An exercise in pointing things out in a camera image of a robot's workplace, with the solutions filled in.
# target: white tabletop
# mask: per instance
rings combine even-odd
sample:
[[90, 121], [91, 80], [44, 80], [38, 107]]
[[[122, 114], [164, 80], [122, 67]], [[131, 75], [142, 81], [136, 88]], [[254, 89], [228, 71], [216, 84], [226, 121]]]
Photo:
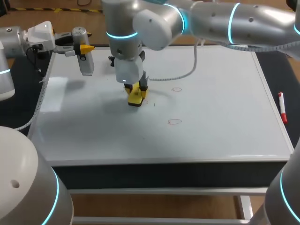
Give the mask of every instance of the white tabletop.
[[[183, 75], [193, 65], [192, 46], [145, 51], [151, 78]], [[254, 53], [199, 47], [196, 71], [149, 82], [141, 107], [128, 106], [109, 49], [92, 54], [93, 76], [81, 75], [76, 57], [52, 55], [30, 130], [51, 165], [286, 161], [293, 151]]]

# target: blue led ring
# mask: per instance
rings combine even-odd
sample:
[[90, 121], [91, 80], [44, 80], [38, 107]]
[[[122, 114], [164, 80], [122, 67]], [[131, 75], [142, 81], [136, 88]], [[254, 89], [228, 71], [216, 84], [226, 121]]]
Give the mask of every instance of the blue led ring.
[[290, 204], [287, 202], [287, 199], [285, 197], [285, 193], [283, 191], [283, 185], [282, 185], [282, 174], [283, 174], [283, 170], [281, 172], [281, 175], [280, 175], [280, 191], [281, 191], [281, 195], [282, 195], [282, 198], [287, 206], [287, 208], [289, 209], [290, 213], [295, 217], [295, 219], [300, 223], [300, 218], [296, 215], [296, 213], [292, 210]]
[[4, 71], [1, 71], [0, 74], [5, 74], [5, 73], [8, 73], [10, 71], [10, 69], [7, 69], [7, 70], [4, 70]]
[[236, 8], [239, 6], [240, 3], [237, 3], [233, 9], [232, 9], [232, 12], [231, 12], [231, 15], [230, 15], [230, 18], [229, 18], [229, 23], [228, 23], [228, 40], [231, 44], [233, 44], [233, 40], [231, 38], [231, 24], [233, 22], [233, 15], [234, 15], [234, 12], [236, 10]]
[[173, 9], [176, 10], [176, 12], [178, 12], [179, 16], [181, 17], [181, 20], [182, 20], [182, 32], [181, 34], [183, 33], [184, 29], [185, 29], [185, 24], [184, 24], [184, 19], [183, 19], [183, 16], [182, 16], [182, 13], [179, 11], [178, 8], [176, 8], [175, 6], [172, 6], [172, 5], [169, 5], [169, 4], [164, 4], [164, 6], [170, 6], [172, 7]]
[[54, 201], [54, 204], [52, 206], [52, 209], [51, 209], [49, 215], [47, 216], [47, 218], [45, 219], [45, 221], [42, 223], [42, 225], [46, 225], [46, 223], [49, 221], [50, 217], [52, 216], [52, 214], [54, 212], [54, 209], [56, 207], [56, 204], [57, 204], [57, 201], [58, 201], [58, 195], [59, 195], [59, 192], [60, 192], [60, 187], [59, 187], [59, 183], [58, 183], [58, 177], [57, 177], [56, 173], [54, 172], [54, 170], [53, 170], [53, 173], [54, 173], [55, 178], [56, 178], [56, 187], [57, 187], [57, 189], [56, 189], [56, 197], [55, 197], [55, 201]]
[[112, 35], [112, 34], [109, 34], [108, 32], [106, 32], [106, 33], [107, 33], [107, 35], [108, 35], [109, 37], [114, 38], [114, 39], [126, 39], [126, 38], [132, 38], [132, 37], [134, 37], [135, 35], [137, 35], [137, 32], [134, 33], [134, 34], [127, 35], [127, 36], [114, 36], [114, 35]]

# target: drawn circle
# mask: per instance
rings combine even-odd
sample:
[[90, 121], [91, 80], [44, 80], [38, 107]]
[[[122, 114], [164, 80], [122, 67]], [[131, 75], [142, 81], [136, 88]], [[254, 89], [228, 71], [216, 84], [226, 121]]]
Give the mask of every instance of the drawn circle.
[[179, 91], [182, 91], [182, 89], [181, 89], [181, 88], [178, 88], [178, 87], [176, 87], [176, 88], [172, 88], [172, 91], [179, 92]]
[[181, 122], [182, 122], [182, 120], [180, 120], [180, 119], [170, 119], [168, 121], [168, 124], [169, 125], [177, 125], [177, 124], [180, 124]]

